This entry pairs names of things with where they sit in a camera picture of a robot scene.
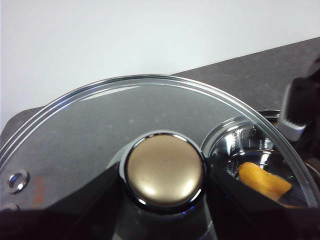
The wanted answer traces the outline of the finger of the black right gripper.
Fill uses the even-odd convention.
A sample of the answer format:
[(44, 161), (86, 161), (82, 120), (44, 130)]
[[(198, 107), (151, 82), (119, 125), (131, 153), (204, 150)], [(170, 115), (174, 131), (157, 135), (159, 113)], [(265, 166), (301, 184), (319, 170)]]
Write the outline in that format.
[(306, 161), (312, 158), (320, 159), (320, 127), (309, 125), (299, 140), (299, 155)]

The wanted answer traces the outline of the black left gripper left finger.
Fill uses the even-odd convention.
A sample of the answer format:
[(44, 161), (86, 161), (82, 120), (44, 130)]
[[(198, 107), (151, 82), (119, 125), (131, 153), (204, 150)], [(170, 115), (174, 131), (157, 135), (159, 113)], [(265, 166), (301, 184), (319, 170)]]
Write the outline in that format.
[(82, 188), (38, 210), (2, 211), (2, 240), (110, 240), (123, 198), (119, 163)]

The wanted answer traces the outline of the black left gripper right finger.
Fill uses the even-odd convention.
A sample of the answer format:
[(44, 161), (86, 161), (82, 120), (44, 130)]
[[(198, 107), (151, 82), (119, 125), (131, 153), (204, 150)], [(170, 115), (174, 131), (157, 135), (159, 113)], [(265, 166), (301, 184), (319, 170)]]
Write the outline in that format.
[(210, 165), (206, 203), (220, 240), (318, 240), (318, 208), (286, 208)]

